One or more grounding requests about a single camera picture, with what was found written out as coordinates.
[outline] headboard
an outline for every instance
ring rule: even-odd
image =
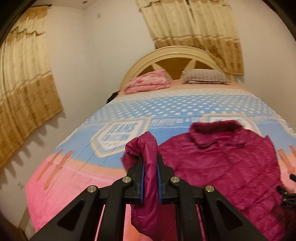
[[[179,79],[182,71],[191,69],[218,69],[223,72],[204,50],[189,46],[167,46],[154,50],[136,62],[125,75],[120,90],[132,78],[159,69],[165,69],[172,80]],[[234,80],[233,75],[226,76]]]

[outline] triangular cutout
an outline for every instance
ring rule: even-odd
[[[242,226],[242,221],[221,200],[217,200],[217,206],[227,230],[231,231]]]
[[[64,217],[58,221],[58,226],[73,231],[78,222],[81,211],[84,207],[84,200],[80,200]]]

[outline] quilted jacket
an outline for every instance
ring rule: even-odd
[[[262,138],[234,120],[193,123],[189,132],[157,145],[150,132],[131,140],[122,157],[126,169],[143,155],[144,203],[132,207],[131,222],[155,241],[176,237],[175,208],[157,197],[157,153],[175,175],[198,187],[213,185],[270,241],[280,240],[293,212],[280,206],[282,185],[276,153],[269,137]]]

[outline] beige curtain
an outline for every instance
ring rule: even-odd
[[[156,48],[207,51],[228,74],[244,74],[241,44],[225,0],[137,0]]]
[[[63,110],[49,66],[47,7],[25,12],[0,48],[0,169],[38,126]]]

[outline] wooden headboard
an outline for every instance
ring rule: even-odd
[[[204,50],[188,46],[168,46],[154,50],[136,62],[125,75],[120,90],[132,78],[158,69],[165,69],[171,80],[180,79],[182,71],[191,69],[218,69],[223,72]],[[226,75],[233,81],[232,75]]]

